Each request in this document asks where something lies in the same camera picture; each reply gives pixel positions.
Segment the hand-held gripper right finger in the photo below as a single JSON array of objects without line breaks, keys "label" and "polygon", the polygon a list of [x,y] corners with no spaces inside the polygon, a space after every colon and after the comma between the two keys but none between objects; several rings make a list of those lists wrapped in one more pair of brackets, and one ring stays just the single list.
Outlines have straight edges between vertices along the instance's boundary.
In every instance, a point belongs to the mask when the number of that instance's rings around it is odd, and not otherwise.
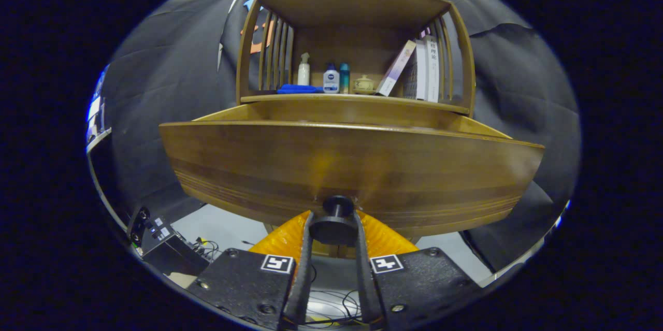
[{"label": "hand-held gripper right finger", "polygon": [[362,211],[353,217],[362,321],[371,329],[424,328],[483,295],[440,248],[418,249]]}]

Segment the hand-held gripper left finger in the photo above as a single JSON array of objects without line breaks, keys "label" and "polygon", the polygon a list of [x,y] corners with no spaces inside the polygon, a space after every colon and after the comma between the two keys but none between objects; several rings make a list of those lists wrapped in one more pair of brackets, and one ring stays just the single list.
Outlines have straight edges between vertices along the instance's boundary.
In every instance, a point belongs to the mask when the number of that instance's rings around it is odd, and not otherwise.
[{"label": "hand-held gripper left finger", "polygon": [[305,211],[249,250],[229,248],[187,288],[222,316],[260,330],[298,328],[311,289],[312,225]]}]

